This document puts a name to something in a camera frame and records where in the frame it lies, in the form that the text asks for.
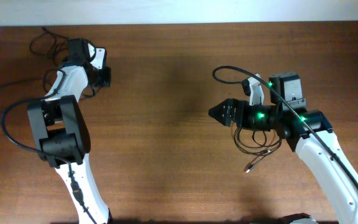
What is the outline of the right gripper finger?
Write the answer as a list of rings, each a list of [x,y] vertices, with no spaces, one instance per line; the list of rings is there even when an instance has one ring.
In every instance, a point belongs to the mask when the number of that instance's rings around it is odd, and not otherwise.
[[[227,126],[227,127],[231,126],[231,120],[227,118],[225,114],[213,114],[211,117],[214,118],[219,123],[221,123],[223,126]]]
[[[209,115],[222,115],[222,114],[226,114],[227,113],[227,107],[229,106],[230,103],[230,99],[225,99],[224,101],[222,101],[221,103],[219,103],[218,105],[210,108],[208,110],[208,114]]]

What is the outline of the black USB cable long tail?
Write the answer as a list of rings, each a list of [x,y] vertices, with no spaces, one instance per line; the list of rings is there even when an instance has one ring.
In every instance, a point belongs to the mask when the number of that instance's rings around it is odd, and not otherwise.
[[[52,72],[53,70],[49,69],[41,77],[22,78],[0,84],[0,114],[14,100],[23,100],[26,97],[31,97],[33,95],[32,88],[36,87],[37,84],[41,84],[42,92],[48,93],[53,85],[48,77]]]

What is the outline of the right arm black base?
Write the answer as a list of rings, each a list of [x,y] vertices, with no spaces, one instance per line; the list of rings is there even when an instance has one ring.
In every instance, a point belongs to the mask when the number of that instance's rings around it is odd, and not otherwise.
[[[279,218],[278,224],[318,224],[318,222],[307,213],[297,213]]]

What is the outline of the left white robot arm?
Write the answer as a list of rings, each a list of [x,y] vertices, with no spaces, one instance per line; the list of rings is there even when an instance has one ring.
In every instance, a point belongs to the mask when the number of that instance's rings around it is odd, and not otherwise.
[[[78,213],[79,223],[110,223],[90,166],[91,139],[79,102],[111,84],[107,51],[87,39],[70,39],[68,56],[57,68],[57,78],[41,100],[29,103],[27,114],[41,160],[55,169]]]

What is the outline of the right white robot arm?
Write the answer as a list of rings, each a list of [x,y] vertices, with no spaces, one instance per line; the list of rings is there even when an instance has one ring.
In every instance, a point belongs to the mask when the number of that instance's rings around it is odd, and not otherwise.
[[[228,98],[208,114],[224,126],[235,123],[235,145],[249,153],[239,139],[243,129],[274,130],[312,171],[336,212],[339,223],[358,223],[358,174],[344,155],[331,123],[319,111],[308,111],[296,73],[272,75],[268,82],[246,72],[240,81],[249,100]]]

